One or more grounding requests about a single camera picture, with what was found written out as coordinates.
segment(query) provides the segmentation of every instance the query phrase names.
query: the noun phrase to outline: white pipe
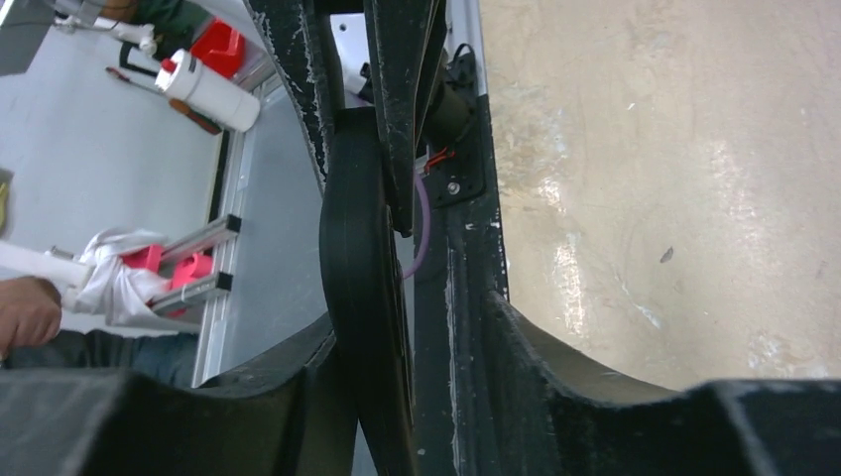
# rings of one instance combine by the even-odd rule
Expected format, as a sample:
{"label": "white pipe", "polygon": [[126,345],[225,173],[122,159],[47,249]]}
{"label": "white pipe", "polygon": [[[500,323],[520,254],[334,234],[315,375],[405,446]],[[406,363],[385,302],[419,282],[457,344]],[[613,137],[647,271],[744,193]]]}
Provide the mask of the white pipe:
{"label": "white pipe", "polygon": [[93,267],[0,241],[0,267],[83,289]]}

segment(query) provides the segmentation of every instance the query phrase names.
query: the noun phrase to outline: human arm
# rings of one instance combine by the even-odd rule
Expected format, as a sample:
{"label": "human arm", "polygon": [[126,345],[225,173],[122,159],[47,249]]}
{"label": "human arm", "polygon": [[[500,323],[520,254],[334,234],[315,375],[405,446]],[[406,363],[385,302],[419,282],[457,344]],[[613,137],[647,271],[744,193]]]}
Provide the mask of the human arm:
{"label": "human arm", "polygon": [[50,341],[60,323],[61,294],[52,283],[34,277],[0,281],[0,356]]}

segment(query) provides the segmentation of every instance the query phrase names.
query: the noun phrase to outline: red wire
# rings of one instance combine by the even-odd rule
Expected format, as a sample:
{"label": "red wire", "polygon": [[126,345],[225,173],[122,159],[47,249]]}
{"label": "red wire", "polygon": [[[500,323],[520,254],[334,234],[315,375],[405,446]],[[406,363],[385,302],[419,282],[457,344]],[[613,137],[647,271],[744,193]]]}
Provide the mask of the red wire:
{"label": "red wire", "polygon": [[448,151],[447,148],[445,147],[445,148],[441,149],[440,151],[438,151],[435,155],[430,157],[428,161],[426,161],[426,166],[424,167],[424,170],[428,174],[429,169],[436,166],[437,164],[440,164],[441,162],[445,161],[446,159],[451,159],[453,157],[455,157],[455,151]]}

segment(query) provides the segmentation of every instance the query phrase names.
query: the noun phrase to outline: white cloth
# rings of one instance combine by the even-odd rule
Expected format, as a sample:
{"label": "white cloth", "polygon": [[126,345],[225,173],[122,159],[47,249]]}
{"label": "white cloth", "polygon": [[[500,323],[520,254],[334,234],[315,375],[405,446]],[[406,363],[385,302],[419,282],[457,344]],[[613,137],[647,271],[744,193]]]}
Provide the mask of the white cloth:
{"label": "white cloth", "polygon": [[94,236],[78,261],[94,266],[84,289],[63,301],[71,312],[104,314],[108,325],[188,330],[184,322],[164,319],[146,306],[167,290],[167,280],[149,270],[126,266],[122,255],[161,245],[166,237],[142,229],[110,228]]}

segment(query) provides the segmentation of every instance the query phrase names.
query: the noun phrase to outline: beige floor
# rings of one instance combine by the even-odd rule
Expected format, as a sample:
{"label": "beige floor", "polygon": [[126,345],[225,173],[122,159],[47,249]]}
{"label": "beige floor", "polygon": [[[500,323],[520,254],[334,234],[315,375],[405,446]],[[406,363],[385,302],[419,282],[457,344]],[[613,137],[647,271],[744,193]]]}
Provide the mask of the beige floor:
{"label": "beige floor", "polygon": [[481,8],[513,303],[671,388],[841,376],[841,3]]}

